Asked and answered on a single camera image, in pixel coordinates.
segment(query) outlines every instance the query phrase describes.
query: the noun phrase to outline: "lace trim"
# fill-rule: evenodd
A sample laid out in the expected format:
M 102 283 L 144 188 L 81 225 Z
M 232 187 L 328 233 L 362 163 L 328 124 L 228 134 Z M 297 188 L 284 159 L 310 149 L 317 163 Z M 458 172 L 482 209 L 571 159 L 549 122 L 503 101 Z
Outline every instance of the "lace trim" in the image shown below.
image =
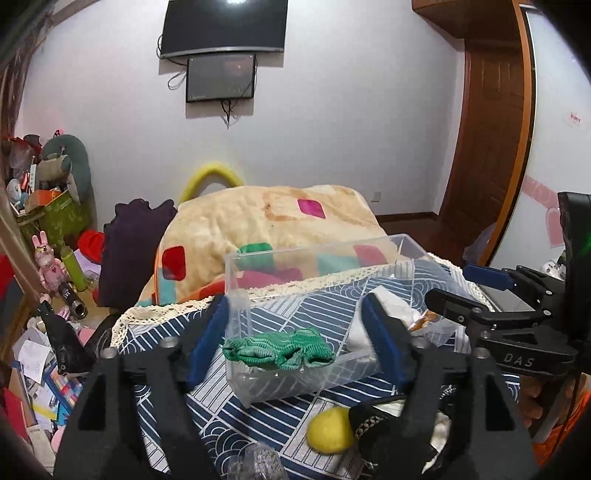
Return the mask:
M 477 301 L 483 303 L 490 310 L 494 310 L 482 290 L 472 282 L 466 281 L 462 275 L 462 269 L 455 266 L 448 260 L 443 260 L 433 254 L 429 254 L 437 263 L 447 266 L 452 277 L 460 283 Z M 264 288 L 251 288 L 248 290 L 248 297 L 251 301 L 268 301 L 277 296 L 297 295 L 320 290 L 326 287 L 343 285 L 352 281 L 370 277 L 377 271 L 382 270 L 384 265 L 375 267 L 355 268 L 344 272 L 325 275 L 323 277 L 308 278 L 301 281 L 292 281 L 283 285 L 269 285 Z M 127 335 L 129 325 L 160 325 L 180 315 L 185 315 L 195 310 L 207 308 L 212 297 L 203 300 L 189 300 L 185 303 L 174 303 L 164 307 L 152 305 L 149 307 L 132 307 L 128 309 L 115 323 L 112 329 L 111 346 L 118 348 Z

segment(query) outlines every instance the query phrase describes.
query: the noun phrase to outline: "clear plastic box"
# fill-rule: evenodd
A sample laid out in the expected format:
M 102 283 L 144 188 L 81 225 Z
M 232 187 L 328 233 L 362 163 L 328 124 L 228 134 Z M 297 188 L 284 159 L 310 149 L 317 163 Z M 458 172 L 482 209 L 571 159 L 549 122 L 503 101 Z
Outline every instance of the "clear plastic box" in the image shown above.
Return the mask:
M 331 365 L 296 371 L 264 370 L 226 360 L 228 383 L 242 404 L 248 407 L 255 402 L 312 393 L 378 373 L 379 362 L 373 349 L 348 351 L 347 340 L 355 304 L 384 281 L 422 312 L 426 309 L 424 294 L 434 287 L 471 298 L 449 272 L 406 234 L 229 254 L 226 295 L 230 318 L 226 338 L 315 326 L 336 353 Z M 338 307 L 324 305 L 330 303 L 332 296 L 339 301 L 339 295 L 342 304 Z M 301 308 L 316 303 L 321 305 L 321 310 L 316 311 L 322 312 L 317 318 Z M 338 314 L 334 315 L 338 318 L 324 315 L 324 306 L 336 309 Z

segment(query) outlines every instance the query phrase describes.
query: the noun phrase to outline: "door frame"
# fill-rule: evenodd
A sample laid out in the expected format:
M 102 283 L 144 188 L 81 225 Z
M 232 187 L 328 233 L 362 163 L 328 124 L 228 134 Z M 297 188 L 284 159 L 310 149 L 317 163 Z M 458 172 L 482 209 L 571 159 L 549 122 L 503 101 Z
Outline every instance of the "door frame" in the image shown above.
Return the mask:
M 513 172 L 509 181 L 509 188 L 505 194 L 505 200 L 501 207 L 499 218 L 496 220 L 495 229 L 491 238 L 486 244 L 486 248 L 479 260 L 479 265 L 490 265 L 497 248 L 503 240 L 505 230 L 509 226 L 513 209 L 517 203 L 521 184 L 527 167 L 527 159 L 530 156 L 531 136 L 534 129 L 534 110 L 535 110 L 535 75 L 532 63 L 532 44 L 530 29 L 525 19 L 525 12 L 519 6 L 519 0 L 513 0 L 513 9 L 519 28 L 519 39 L 521 40 L 521 53 L 523 58 L 523 117 L 521 118 L 521 132 L 519 134 L 519 143 L 517 145 L 517 154 L 513 165 Z
M 517 19 L 517 25 L 519 29 L 519 39 L 521 43 L 521 52 L 523 59 L 523 73 L 524 73 L 524 104 L 523 114 L 521 118 L 521 131 L 519 133 L 519 142 L 517 146 L 517 153 L 515 155 L 515 162 L 509 180 L 509 186 L 505 194 L 505 199 L 501 206 L 501 212 L 495 223 L 495 229 L 491 234 L 491 238 L 488 241 L 482 256 L 479 259 L 479 265 L 489 265 L 492 261 L 493 256 L 496 253 L 499 244 L 503 238 L 505 230 L 511 220 L 511 215 L 517 198 L 521 190 L 521 183 L 525 175 L 525 168 L 527 166 L 527 158 L 530 153 L 531 145 L 531 134 L 533 131 L 534 122 L 534 79 L 532 70 L 532 50 L 530 42 L 530 34 L 527 22 L 525 20 L 525 13 L 519 6 L 519 0 L 512 0 L 515 17 Z M 466 129 L 466 118 L 468 112 L 468 106 L 470 102 L 470 80 L 472 72 L 472 58 L 469 50 L 465 53 L 464 63 L 464 92 L 462 99 L 462 115 L 460 120 L 460 129 L 457 135 L 456 152 L 453 157 L 452 170 L 447 181 L 448 188 L 446 189 L 441 203 L 440 217 L 445 219 L 446 209 L 449 207 L 450 199 L 452 198 L 452 191 L 449 188 L 453 185 L 456 176 L 460 171 L 459 158 L 464 148 L 464 133 Z

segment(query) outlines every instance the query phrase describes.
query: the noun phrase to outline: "wooden floor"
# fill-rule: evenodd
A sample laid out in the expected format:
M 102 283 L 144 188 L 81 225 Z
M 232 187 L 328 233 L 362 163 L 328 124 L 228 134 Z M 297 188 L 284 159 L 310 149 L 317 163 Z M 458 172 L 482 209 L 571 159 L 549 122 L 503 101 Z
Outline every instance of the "wooden floor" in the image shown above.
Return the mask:
M 462 254 L 467 245 L 462 245 L 454 238 L 453 232 L 446 228 L 440 219 L 421 218 L 380 223 L 388 235 L 407 233 L 426 251 L 445 258 L 459 267 L 462 266 Z

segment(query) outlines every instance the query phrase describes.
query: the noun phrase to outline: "person's hand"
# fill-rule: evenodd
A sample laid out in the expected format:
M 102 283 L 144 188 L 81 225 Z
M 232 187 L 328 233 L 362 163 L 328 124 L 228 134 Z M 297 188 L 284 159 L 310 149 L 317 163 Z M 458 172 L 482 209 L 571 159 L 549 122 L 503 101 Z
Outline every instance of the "person's hand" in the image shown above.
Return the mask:
M 568 400 L 571 400 L 573 398 L 574 393 L 574 378 L 569 378 L 567 382 L 567 388 L 564 395 Z M 519 408 L 519 412 L 521 413 L 521 417 L 523 418 L 525 428 L 530 428 L 531 422 L 534 419 L 539 419 L 543 414 L 542 407 L 540 407 L 535 401 L 535 399 L 542 392 L 543 386 L 544 382 L 537 378 L 521 376 L 521 386 L 519 388 L 517 407 Z M 581 398 L 584 393 L 584 386 L 585 377 L 581 379 L 578 392 L 578 396 L 580 396 Z M 570 402 L 567 402 L 563 411 L 560 413 L 560 417 L 558 418 L 556 425 L 564 423 L 566 416 L 569 413 L 569 407 Z
M 537 378 L 521 376 L 517 407 L 527 429 L 531 427 L 531 422 L 534 419 L 539 419 L 543 414 L 542 407 L 535 402 L 542 392 L 542 386 L 542 382 Z

